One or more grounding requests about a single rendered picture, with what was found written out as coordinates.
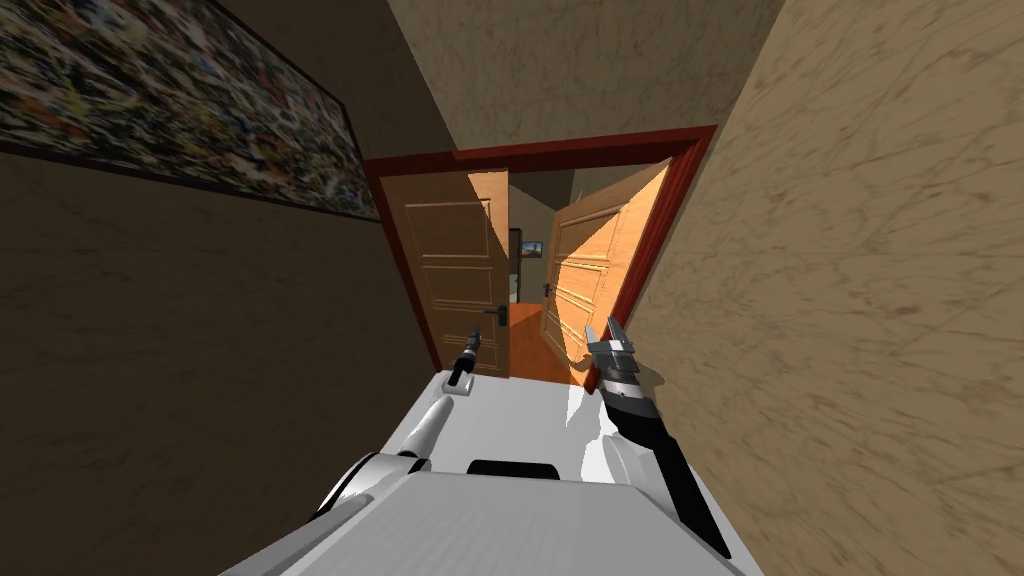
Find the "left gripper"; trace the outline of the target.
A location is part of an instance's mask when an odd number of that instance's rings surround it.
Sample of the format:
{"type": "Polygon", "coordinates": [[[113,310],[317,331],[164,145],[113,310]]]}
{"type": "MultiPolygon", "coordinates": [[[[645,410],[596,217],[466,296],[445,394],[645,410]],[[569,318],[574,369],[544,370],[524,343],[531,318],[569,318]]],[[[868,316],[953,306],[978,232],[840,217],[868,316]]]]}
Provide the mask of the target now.
{"type": "Polygon", "coordinates": [[[476,326],[470,333],[463,353],[453,365],[452,373],[447,379],[449,386],[456,387],[463,374],[471,373],[473,371],[480,342],[480,329],[476,326]]]}

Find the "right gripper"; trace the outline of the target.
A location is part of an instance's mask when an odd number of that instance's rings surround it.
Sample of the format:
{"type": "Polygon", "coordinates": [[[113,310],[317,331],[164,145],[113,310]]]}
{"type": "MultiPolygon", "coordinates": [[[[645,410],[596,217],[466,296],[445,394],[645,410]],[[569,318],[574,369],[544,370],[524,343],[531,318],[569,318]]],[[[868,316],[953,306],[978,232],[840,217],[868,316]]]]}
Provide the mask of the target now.
{"type": "Polygon", "coordinates": [[[633,356],[634,348],[614,317],[607,319],[607,325],[608,341],[600,341],[591,325],[584,327],[587,349],[600,372],[602,387],[606,392],[640,392],[636,377],[640,369],[633,356]]]}

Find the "brown wooden door leaf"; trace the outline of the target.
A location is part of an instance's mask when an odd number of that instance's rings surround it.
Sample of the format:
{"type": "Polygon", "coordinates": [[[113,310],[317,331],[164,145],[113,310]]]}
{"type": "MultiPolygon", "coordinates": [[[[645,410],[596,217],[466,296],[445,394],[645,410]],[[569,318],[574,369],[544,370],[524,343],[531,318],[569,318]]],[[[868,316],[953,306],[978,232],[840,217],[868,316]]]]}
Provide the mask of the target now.
{"type": "Polygon", "coordinates": [[[477,373],[509,375],[509,328],[484,308],[509,305],[509,182],[505,171],[457,171],[381,181],[441,365],[480,328],[477,373]]]}
{"type": "Polygon", "coordinates": [[[612,315],[670,164],[600,168],[554,215],[540,331],[571,385],[591,365],[585,327],[599,331],[612,315]]]}

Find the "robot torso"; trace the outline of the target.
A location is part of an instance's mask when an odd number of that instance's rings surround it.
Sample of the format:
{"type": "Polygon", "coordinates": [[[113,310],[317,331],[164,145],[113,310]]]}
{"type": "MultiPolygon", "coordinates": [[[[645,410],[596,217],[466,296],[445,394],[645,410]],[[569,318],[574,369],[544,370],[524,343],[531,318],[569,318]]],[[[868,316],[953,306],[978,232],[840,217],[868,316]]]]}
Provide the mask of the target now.
{"type": "Polygon", "coordinates": [[[400,465],[219,576],[764,576],[627,484],[400,465]]]}

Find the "large colourful speckled wall painting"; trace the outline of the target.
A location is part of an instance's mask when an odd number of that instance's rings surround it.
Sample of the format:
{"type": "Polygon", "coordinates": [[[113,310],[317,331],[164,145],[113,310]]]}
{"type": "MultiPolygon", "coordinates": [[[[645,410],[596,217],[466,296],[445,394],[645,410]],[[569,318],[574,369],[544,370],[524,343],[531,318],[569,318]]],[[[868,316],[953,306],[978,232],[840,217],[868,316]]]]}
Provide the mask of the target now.
{"type": "Polygon", "coordinates": [[[217,0],[0,0],[0,150],[379,217],[344,105],[217,0]]]}

